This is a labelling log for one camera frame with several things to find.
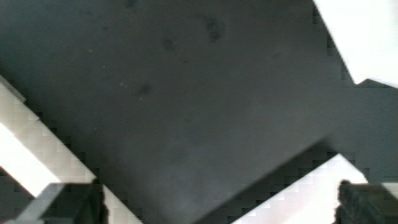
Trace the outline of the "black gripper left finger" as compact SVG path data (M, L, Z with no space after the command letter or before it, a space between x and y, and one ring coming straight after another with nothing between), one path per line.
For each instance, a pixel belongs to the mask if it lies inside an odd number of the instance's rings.
M100 182L52 183L18 215L16 224L109 224Z

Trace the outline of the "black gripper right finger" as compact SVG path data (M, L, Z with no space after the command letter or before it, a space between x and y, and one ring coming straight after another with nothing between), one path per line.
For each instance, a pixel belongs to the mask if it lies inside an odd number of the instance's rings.
M352 183L338 188L334 224L398 224L398 183Z

